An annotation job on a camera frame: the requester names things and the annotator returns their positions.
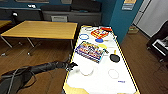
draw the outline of red object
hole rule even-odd
[[[105,30],[105,31],[112,31],[111,28],[106,28],[106,27],[102,27],[101,29],[102,29],[102,30]]]
[[[108,35],[108,32],[102,30],[102,29],[96,29],[94,31],[91,32],[91,35],[96,37],[97,39],[102,39],[105,36]]]

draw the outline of packaging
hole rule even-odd
[[[134,34],[134,33],[138,33],[138,31],[139,31],[139,29],[136,28],[135,26],[130,26],[128,33],[129,34]]]

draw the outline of wall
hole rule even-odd
[[[5,8],[29,8],[28,4],[35,4],[37,9],[40,8],[41,5],[61,5],[61,0],[49,0],[49,3],[23,3],[23,2],[16,2],[15,0],[6,0],[7,2],[0,2],[0,7]]]
[[[124,0],[117,0],[115,3],[114,10],[112,11],[112,17],[109,26],[112,27],[119,44],[122,43],[130,25],[132,24],[143,0],[137,0],[133,10],[126,11],[122,10]]]
[[[104,26],[109,26],[113,10],[117,0],[104,0],[102,2],[102,24]]]
[[[143,0],[137,0],[132,11],[123,11],[124,0],[96,0],[102,2],[102,25],[111,26],[114,33],[118,36],[118,42],[124,39],[136,13],[138,12]],[[14,0],[0,2],[0,7],[6,8],[28,8],[28,4],[35,4],[40,8],[44,4],[61,5],[61,0],[49,0],[49,3],[21,3]]]

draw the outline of window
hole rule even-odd
[[[49,3],[49,0],[16,0],[16,2]]]

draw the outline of blue object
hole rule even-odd
[[[96,42],[102,43],[103,39],[95,39]]]
[[[79,35],[79,38],[80,38],[81,40],[88,40],[88,39],[89,39],[89,35],[88,35],[88,34],[80,34],[80,35]]]

